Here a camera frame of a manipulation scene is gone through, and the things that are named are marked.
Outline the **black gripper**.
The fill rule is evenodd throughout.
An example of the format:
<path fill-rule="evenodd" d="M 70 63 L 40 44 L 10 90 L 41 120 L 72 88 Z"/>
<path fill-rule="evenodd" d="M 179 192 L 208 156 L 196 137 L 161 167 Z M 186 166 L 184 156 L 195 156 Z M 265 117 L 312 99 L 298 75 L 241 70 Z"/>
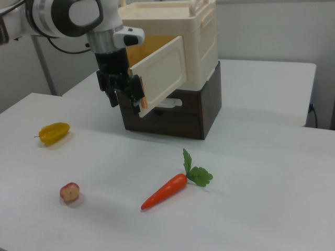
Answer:
<path fill-rule="evenodd" d="M 141 111 L 143 89 L 138 75 L 128 74 L 129 61 L 125 48 L 112 53 L 95 54 L 99 70 L 96 72 L 100 90 L 105 92 L 112 107 L 118 106 L 116 91 L 123 93 L 131 102 L 133 114 Z"/>

